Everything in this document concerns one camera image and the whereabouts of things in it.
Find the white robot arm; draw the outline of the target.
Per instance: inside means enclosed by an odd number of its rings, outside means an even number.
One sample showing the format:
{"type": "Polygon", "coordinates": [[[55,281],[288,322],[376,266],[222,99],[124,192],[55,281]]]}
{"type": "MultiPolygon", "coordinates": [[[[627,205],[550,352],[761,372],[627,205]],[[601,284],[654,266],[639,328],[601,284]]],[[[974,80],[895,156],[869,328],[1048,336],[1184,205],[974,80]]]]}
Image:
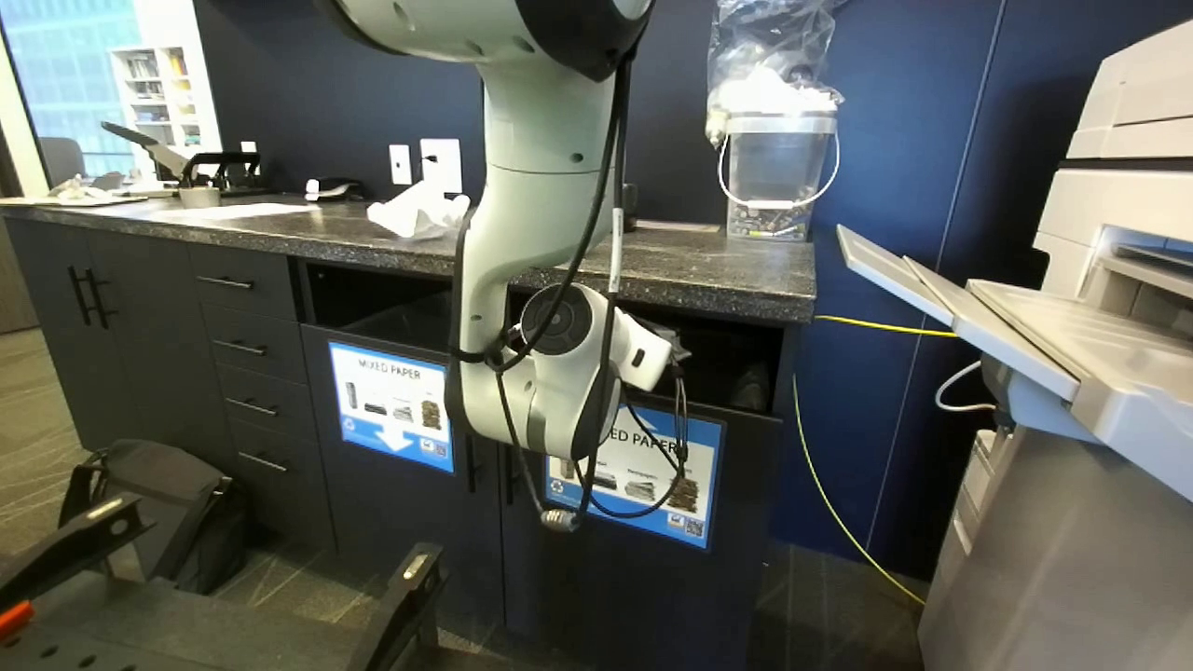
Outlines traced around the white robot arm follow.
{"type": "Polygon", "coordinates": [[[361,44],[467,64],[483,82],[483,188],[456,254],[463,422],[588,458],[620,387],[652,391],[671,345],[565,276],[505,322],[505,284],[582,260],[608,231],[627,72],[654,0],[320,0],[361,44]]]}

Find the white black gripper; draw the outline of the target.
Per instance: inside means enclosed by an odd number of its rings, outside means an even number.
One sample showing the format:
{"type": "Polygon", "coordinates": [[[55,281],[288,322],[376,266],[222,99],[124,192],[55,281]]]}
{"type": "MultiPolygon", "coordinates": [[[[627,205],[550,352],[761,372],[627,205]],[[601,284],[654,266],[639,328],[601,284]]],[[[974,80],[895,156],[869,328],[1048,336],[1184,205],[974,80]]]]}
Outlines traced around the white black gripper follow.
{"type": "Polygon", "coordinates": [[[610,371],[623,383],[652,391],[662,371],[678,358],[680,345],[667,328],[647,328],[627,310],[610,322],[610,371]]]}

